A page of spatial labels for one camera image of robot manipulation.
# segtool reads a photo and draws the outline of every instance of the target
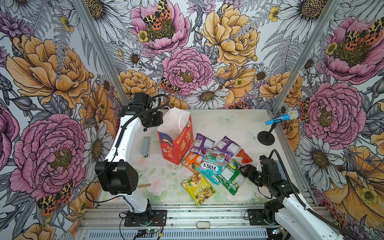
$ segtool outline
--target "metal pole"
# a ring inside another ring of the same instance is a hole
[[[301,51],[299,58],[297,59],[297,62],[291,71],[291,74],[288,76],[287,82],[285,83],[283,89],[281,90],[281,93],[279,94],[275,104],[273,105],[273,108],[272,108],[273,115],[277,114],[277,111],[279,110],[281,104],[285,100],[293,84],[298,78],[301,72],[301,69],[305,65],[308,56],[311,54],[312,49],[315,47],[315,43],[319,40],[321,34],[324,31],[325,26],[329,24],[329,21],[332,15],[335,13],[340,2],[341,1],[339,0],[328,0],[327,4],[325,5],[323,13],[321,14],[319,20],[317,21],[317,24],[312,34],[308,36],[307,43],[305,44],[303,50]]]
[[[101,39],[101,36],[98,34],[98,30],[96,28],[96,25],[92,19],[92,16],[90,12],[88,11],[88,7],[84,0],[75,0],[72,1],[73,5],[75,6],[77,13],[81,19],[81,22],[83,23],[88,38],[92,41],[93,45],[95,46],[95,49],[97,53],[100,56],[100,59],[107,70],[107,74],[111,78],[112,84],[116,89],[116,92],[118,93],[120,97],[120,101],[123,105],[128,105],[128,98],[125,95],[125,92],[121,86],[121,83],[116,75],[115,68],[113,67],[112,61],[109,58],[108,52],[104,47],[103,40]]]

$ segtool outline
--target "blue microphone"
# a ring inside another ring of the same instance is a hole
[[[297,110],[292,110],[283,116],[280,116],[278,118],[266,121],[265,125],[271,125],[273,123],[282,122],[282,121],[285,121],[288,119],[296,119],[298,117],[299,117],[299,112]]]

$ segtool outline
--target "floral tablecloth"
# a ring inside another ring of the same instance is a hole
[[[224,136],[229,137],[242,147],[245,152],[253,159],[250,164],[256,166],[260,155],[269,155],[272,149],[277,149],[283,153],[281,145],[276,141],[271,146],[265,146],[257,141],[257,133],[268,130],[264,122],[269,120],[265,110],[189,110],[192,113],[193,133],[201,133],[216,142]],[[147,158],[141,157],[138,153],[141,150],[142,136],[151,137],[150,155]],[[193,173],[183,165],[173,164],[162,158],[160,143],[156,128],[150,129],[147,133],[139,131],[137,134],[138,143],[132,148],[129,163],[137,170],[139,174],[139,185],[150,183],[151,186],[140,188],[144,197],[152,203],[155,202],[182,202],[194,203],[192,197],[184,189],[182,183],[193,176]],[[241,165],[240,157],[234,157]],[[290,177],[295,183],[288,163],[285,164]],[[235,195],[220,183],[219,185],[210,182],[216,189],[216,193],[210,197],[206,203],[224,203],[224,202],[258,202],[268,201],[257,190],[257,186],[248,179],[240,186]],[[260,188],[260,192],[270,196],[265,187]],[[103,192],[99,200],[111,198],[108,192]],[[116,198],[114,201],[124,201],[122,198]]]

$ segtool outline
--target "paper bag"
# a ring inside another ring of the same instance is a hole
[[[188,111],[171,108],[157,127],[163,157],[177,165],[193,143],[192,118]]]

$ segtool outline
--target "black round base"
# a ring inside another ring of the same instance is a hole
[[[257,140],[259,140],[261,144],[269,146],[275,142],[275,137],[272,135],[272,133],[262,131],[257,135]]]

